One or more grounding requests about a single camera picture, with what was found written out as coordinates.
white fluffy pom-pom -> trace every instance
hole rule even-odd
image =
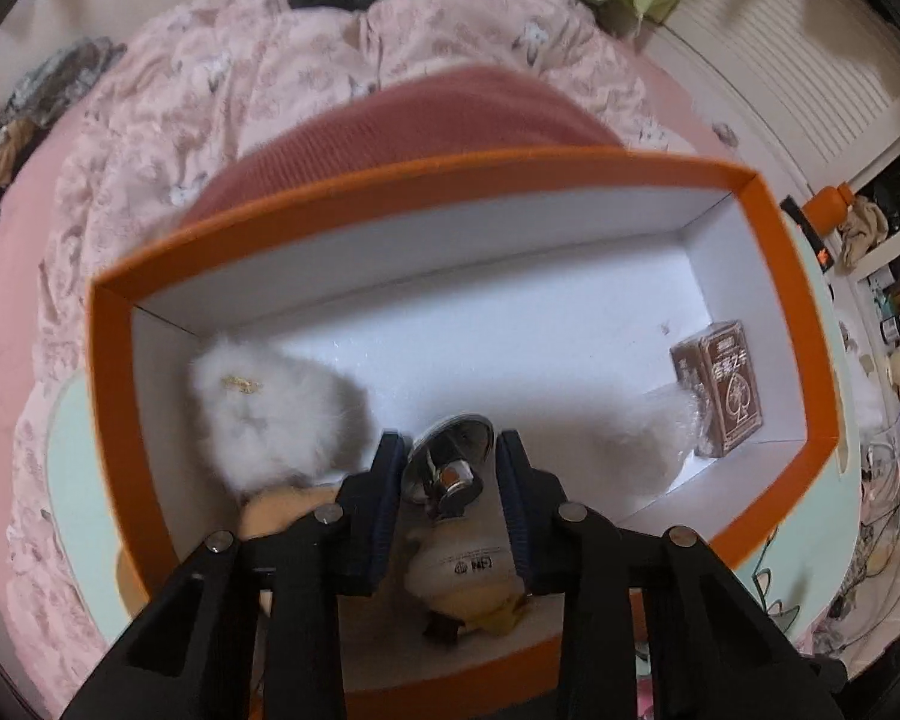
[[[219,338],[192,361],[190,386],[204,457],[237,496],[312,482],[340,450],[341,379],[318,362]]]

bed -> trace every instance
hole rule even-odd
[[[731,156],[679,85],[574,0],[382,0],[367,14],[197,0],[138,32],[7,192],[0,608],[51,714],[106,649],[58,546],[42,471],[53,405],[83,365],[88,278],[173,231],[221,167],[295,124],[380,86],[482,62],[541,77],[629,148]]]

pink floral blanket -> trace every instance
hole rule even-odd
[[[643,82],[575,0],[381,0],[365,13],[197,0],[145,25],[93,90],[39,269],[36,385],[14,438],[7,532],[11,633],[54,716],[106,651],[55,536],[44,474],[53,404],[84,365],[90,278],[173,230],[210,177],[281,132],[473,63],[544,79],[628,146],[668,146]]]

pink bed sheet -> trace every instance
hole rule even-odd
[[[495,8],[487,6],[493,0],[386,0],[358,20],[334,11],[303,20],[279,1],[200,0],[155,19],[87,105],[61,120],[4,198],[0,607],[21,663],[53,714],[104,646],[74,591],[52,514],[32,508],[45,493],[40,425],[59,385],[82,364],[82,301],[95,269],[172,229],[223,165],[319,110],[365,94],[365,52],[379,62],[377,79],[396,83],[480,61],[481,50],[500,61],[525,62],[540,49],[530,70],[593,111],[625,143],[660,148],[669,132],[697,153],[727,156],[694,116],[688,95],[646,60],[634,63],[635,73],[622,58],[629,52],[598,33],[591,15],[572,0],[499,0]],[[460,13],[460,20],[440,22],[448,11]],[[485,15],[501,12],[496,20]],[[527,20],[528,12],[536,15]],[[572,28],[561,29],[564,23]],[[434,25],[442,34],[425,37]],[[517,40],[498,34],[501,27],[515,29]],[[541,42],[546,29],[559,31],[549,53]],[[492,45],[480,47],[481,40]],[[531,52],[528,44],[538,45]],[[242,50],[248,67],[240,66]],[[573,57],[573,69],[559,64],[559,55],[564,62]],[[221,81],[229,85],[223,106],[205,90]],[[202,95],[193,84],[203,86]],[[84,108],[92,116],[83,117]],[[644,143],[648,134],[658,142]],[[56,186],[62,167],[65,180]],[[29,490],[23,494],[31,499],[22,500],[20,490]],[[11,523],[12,509],[17,518]],[[29,579],[37,574],[39,581]]]

round metal object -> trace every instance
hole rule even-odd
[[[426,506],[432,517],[456,517],[484,489],[477,469],[493,446],[493,425],[465,413],[443,420],[410,450],[400,490],[405,501]]]
[[[343,507],[338,503],[325,503],[314,509],[314,517],[322,525],[332,525],[343,517]]]
[[[560,504],[557,513],[564,522],[583,522],[586,519],[586,506],[576,501]]]
[[[679,547],[692,547],[700,539],[696,531],[687,528],[685,525],[677,525],[676,528],[670,528],[668,536],[670,541]]]
[[[210,536],[207,536],[206,541],[204,541],[203,544],[211,552],[226,552],[233,546],[233,533],[230,531],[210,533]]]

